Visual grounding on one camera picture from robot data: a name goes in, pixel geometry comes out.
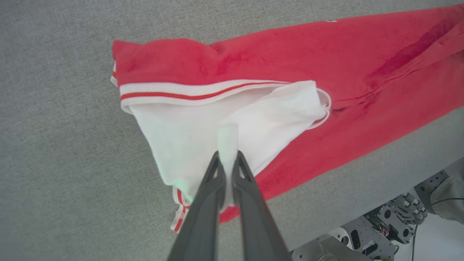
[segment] white fabric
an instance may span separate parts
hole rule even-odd
[[[164,183],[179,188],[190,201],[218,149],[223,162],[225,156],[234,158],[238,148],[257,175],[290,141],[327,119],[330,111],[330,97],[314,81],[259,85],[203,105],[175,103],[135,103],[129,109]],[[229,193],[226,204],[232,203]]]

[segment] red garment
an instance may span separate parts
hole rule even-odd
[[[332,115],[256,176],[270,199],[463,106],[464,5],[271,29],[210,46],[115,41],[113,58],[119,85],[315,80],[332,98]],[[237,214],[229,208],[221,222]]]

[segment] wire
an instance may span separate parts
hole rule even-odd
[[[430,207],[428,207],[427,209],[433,207],[434,205],[440,203],[440,202],[444,202],[444,201],[448,201],[448,200],[464,200],[464,198],[461,198],[461,197],[452,197],[452,198],[447,198],[447,199],[443,199],[443,200],[439,200],[435,203],[433,203],[432,205],[430,205]],[[414,237],[412,239],[412,259],[411,261],[414,261],[414,247],[416,246],[416,235],[417,235],[417,226],[416,225],[416,229],[414,230]]]

